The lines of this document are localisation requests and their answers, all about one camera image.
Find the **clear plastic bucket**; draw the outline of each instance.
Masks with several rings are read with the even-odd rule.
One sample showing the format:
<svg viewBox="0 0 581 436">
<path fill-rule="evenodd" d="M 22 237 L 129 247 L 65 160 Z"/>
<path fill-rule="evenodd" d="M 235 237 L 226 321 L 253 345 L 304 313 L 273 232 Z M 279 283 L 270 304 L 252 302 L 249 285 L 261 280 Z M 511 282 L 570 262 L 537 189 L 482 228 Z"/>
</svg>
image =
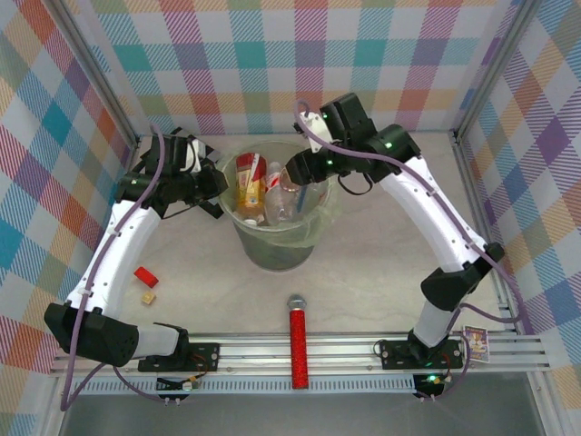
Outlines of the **clear plastic bucket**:
<svg viewBox="0 0 581 436">
<path fill-rule="evenodd" d="M 238 195 L 236 156 L 259 153 L 267 163 L 274 160 L 284 165 L 302 150 L 304 147 L 296 143 L 267 141 L 227 154 L 216 165 L 225 174 L 229 185 L 219 198 L 220 206 L 234 222 L 248 257 L 266 270 L 286 271 L 307 260 L 320 236 L 340 213 L 337 185 L 334 181 L 327 181 L 317 191 L 308 189 L 300 217 L 295 222 L 276 226 L 247 224 L 234 214 Z"/>
</svg>

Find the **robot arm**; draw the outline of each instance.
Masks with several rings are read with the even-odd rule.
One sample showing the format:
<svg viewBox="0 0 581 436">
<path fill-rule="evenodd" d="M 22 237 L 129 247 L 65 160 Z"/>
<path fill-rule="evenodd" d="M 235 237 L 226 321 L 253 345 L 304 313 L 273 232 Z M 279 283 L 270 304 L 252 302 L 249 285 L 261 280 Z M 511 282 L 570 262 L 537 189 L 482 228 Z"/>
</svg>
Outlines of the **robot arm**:
<svg viewBox="0 0 581 436">
<path fill-rule="evenodd" d="M 311 148 L 296 154 L 286 165 L 290 179 L 299 185 L 321 182 L 335 174 L 364 173 L 398 201 L 422 232 L 438 259 L 439 268 L 421 284 L 427 300 L 418 323 L 409 334 L 409 354 L 418 362 L 426 362 L 446 341 L 460 303 L 491 269 L 472 245 L 495 261 L 502 258 L 504 252 L 497 243 L 486 243 L 462 219 L 441 192 L 418 146 L 402 127 L 393 124 L 378 132 L 355 94 L 343 95 L 326 104 L 321 113 L 300 114 L 302 122 L 319 138 L 329 143 L 340 142 L 341 148 L 347 151 L 388 156 L 428 182 L 428 185 L 422 184 L 410 173 L 389 163 L 321 149 L 311 137 Z M 295 128 L 302 132 L 297 124 Z M 465 242 L 434 193 L 438 193 L 452 211 L 472 244 Z"/>
<path fill-rule="evenodd" d="M 69 352 L 89 272 L 105 242 L 114 234 L 116 237 L 101 260 L 84 308 L 77 355 L 113 366 L 124 366 L 131 359 L 146 356 L 167 356 L 169 364 L 179 368 L 187 359 L 187 331 L 171 325 L 135 326 L 118 321 L 123 294 L 143 247 L 168 206 L 178 201 L 194 206 L 219 195 L 227 184 L 212 161 L 204 159 L 202 142 L 192 136 L 166 136 L 162 176 L 141 208 L 116 232 L 119 220 L 141 196 L 157 168 L 159 142 L 156 137 L 152 141 L 150 151 L 120 181 L 107 229 L 81 281 L 69 293 L 65 304 L 49 305 L 44 320 L 61 347 Z"/>
</svg>

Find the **card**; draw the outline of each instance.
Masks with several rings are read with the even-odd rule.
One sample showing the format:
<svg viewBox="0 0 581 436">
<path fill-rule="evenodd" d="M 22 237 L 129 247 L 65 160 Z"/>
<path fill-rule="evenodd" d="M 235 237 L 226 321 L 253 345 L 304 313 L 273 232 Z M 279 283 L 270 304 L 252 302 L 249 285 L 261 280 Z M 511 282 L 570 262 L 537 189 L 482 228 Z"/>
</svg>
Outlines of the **card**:
<svg viewBox="0 0 581 436">
<path fill-rule="evenodd" d="M 470 359 L 477 362 L 490 362 L 488 330 L 465 325 L 464 335 L 470 344 Z"/>
</svg>

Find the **white table surface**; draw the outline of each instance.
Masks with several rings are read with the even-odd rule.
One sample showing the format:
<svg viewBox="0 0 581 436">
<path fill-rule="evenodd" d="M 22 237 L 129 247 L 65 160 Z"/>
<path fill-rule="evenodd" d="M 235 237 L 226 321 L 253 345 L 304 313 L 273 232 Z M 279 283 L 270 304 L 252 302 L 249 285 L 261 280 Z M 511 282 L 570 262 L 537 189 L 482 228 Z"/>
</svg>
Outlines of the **white table surface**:
<svg viewBox="0 0 581 436">
<path fill-rule="evenodd" d="M 440 187 L 472 223 L 447 134 L 412 135 Z M 207 136 L 212 147 L 265 139 L 303 141 L 298 135 Z M 364 188 L 360 175 L 347 179 Z M 132 278 L 121 319 L 134 324 L 166 322 L 189 332 L 287 332 L 290 294 L 307 300 L 310 332 L 406 332 L 419 317 L 419 284 L 438 267 L 436 257 L 397 202 L 376 186 L 354 197 L 340 194 L 343 214 L 323 235 L 310 258 L 289 272 L 265 272 L 244 253 L 231 221 L 215 220 L 199 208 L 162 221 L 139 265 L 160 282 L 152 305 L 141 302 L 147 288 Z M 168 213 L 179 211 L 173 205 Z M 485 279 L 469 302 L 498 315 L 492 282 Z M 500 324 L 472 312 L 458 324 L 499 330 Z"/>
</svg>

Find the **plaid backdrop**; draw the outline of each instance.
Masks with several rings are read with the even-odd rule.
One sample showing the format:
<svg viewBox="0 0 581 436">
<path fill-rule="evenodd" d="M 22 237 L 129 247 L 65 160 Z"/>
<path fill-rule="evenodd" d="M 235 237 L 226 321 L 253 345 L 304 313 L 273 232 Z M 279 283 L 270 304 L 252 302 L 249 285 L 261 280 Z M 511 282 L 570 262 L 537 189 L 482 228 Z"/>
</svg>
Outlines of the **plaid backdrop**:
<svg viewBox="0 0 581 436">
<path fill-rule="evenodd" d="M 135 119 L 76 0 L 67 3 Z M 92 1 L 149 120 L 202 134 L 291 132 L 298 97 L 319 107 L 349 91 L 378 125 L 447 130 L 518 3 L 490 29 L 510 0 Z M 481 39 L 492 45 L 478 59 Z"/>
<path fill-rule="evenodd" d="M 0 435 L 28 435 L 129 148 L 40 0 L 0 0 Z"/>
<path fill-rule="evenodd" d="M 563 403 L 581 430 L 581 2 L 546 0 L 468 135 Z"/>
</svg>

